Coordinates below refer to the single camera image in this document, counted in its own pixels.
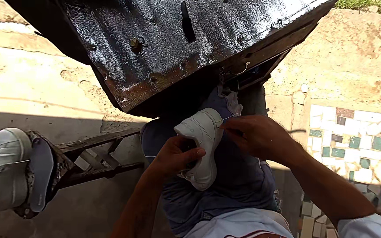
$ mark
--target hand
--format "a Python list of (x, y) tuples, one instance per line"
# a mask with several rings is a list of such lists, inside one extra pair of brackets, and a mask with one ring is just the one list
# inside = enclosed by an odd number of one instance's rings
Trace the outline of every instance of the hand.
[(304, 151), (281, 125), (267, 116), (239, 116), (227, 120), (220, 128), (243, 152), (285, 166), (289, 165), (295, 153)]
[(205, 150), (200, 147), (182, 152), (180, 145), (186, 140), (182, 136), (169, 138), (147, 170), (151, 170), (157, 176), (166, 179), (186, 169), (187, 163), (205, 155)]

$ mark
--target ground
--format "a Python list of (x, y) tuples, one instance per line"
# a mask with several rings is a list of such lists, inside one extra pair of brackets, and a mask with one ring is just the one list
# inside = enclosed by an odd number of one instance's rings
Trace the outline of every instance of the ground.
[[(309, 86), (307, 93), (300, 91), (302, 84)], [(381, 15), (332, 9), (264, 86), (269, 116), (288, 130), (309, 129), (312, 104), (381, 113)], [(255, 94), (263, 96), (261, 90)], [(253, 111), (261, 109), (257, 104)], [(147, 121), (115, 109), (89, 66), (64, 56), (0, 1), (0, 129), (33, 129), (62, 143), (141, 127)], [(306, 133), (293, 136), (307, 146)], [(145, 160), (136, 136), (125, 139), (113, 156), (121, 163)], [(294, 217), (299, 217), (302, 191), (286, 168), (272, 166), (279, 168), (275, 176), (283, 214), (296, 234), (300, 227)], [(0, 235), (107, 237), (141, 173), (62, 189), (31, 220), (0, 212)], [(153, 237), (168, 236), (159, 209)]]

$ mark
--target forearm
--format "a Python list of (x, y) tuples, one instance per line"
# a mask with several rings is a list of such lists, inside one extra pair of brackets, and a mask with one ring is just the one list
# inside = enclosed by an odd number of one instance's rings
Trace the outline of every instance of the forearm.
[(111, 238), (149, 238), (163, 180), (149, 168), (142, 174), (129, 198)]
[(335, 226), (341, 219), (355, 219), (375, 213), (373, 205), (352, 184), (298, 146), (289, 168), (304, 192)]

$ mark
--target grass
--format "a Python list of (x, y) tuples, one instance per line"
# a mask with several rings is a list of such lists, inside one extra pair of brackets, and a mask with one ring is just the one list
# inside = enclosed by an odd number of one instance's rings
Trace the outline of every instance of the grass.
[(339, 0), (336, 8), (348, 8), (352, 10), (360, 10), (369, 6), (378, 6), (378, 13), (381, 14), (381, 0)]

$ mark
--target shirt sleeve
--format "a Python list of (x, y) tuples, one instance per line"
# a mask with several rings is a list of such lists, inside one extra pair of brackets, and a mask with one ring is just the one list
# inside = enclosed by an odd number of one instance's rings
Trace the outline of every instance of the shirt sleeve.
[(340, 220), (337, 229), (341, 238), (381, 238), (381, 216)]

